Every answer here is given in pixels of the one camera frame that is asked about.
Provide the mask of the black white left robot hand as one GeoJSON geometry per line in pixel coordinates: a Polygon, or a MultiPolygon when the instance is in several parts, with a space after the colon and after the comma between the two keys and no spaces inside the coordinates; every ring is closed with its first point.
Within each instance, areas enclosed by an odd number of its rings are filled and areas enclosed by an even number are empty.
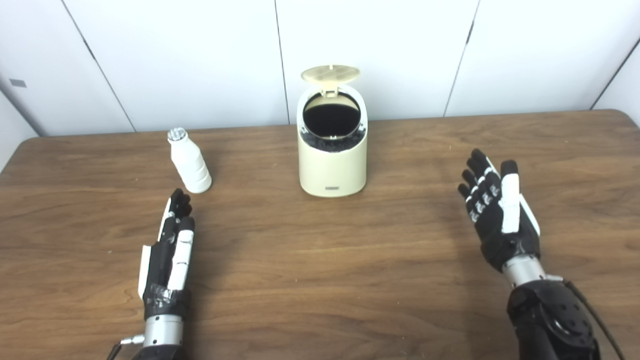
{"type": "Polygon", "coordinates": [[[186,278],[195,237],[191,198],[176,188],[167,200],[157,241],[142,246],[138,294],[144,305],[144,320],[163,315],[185,318],[192,294],[186,278]]]}

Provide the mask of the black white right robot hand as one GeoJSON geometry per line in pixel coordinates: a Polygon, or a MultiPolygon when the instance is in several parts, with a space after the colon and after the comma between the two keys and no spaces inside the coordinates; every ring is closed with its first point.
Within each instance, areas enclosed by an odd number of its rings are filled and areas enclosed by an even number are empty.
{"type": "Polygon", "coordinates": [[[501,272],[519,256],[541,257],[540,226],[521,192],[516,161],[499,169],[478,148],[471,151],[457,187],[486,262],[501,272]]]}

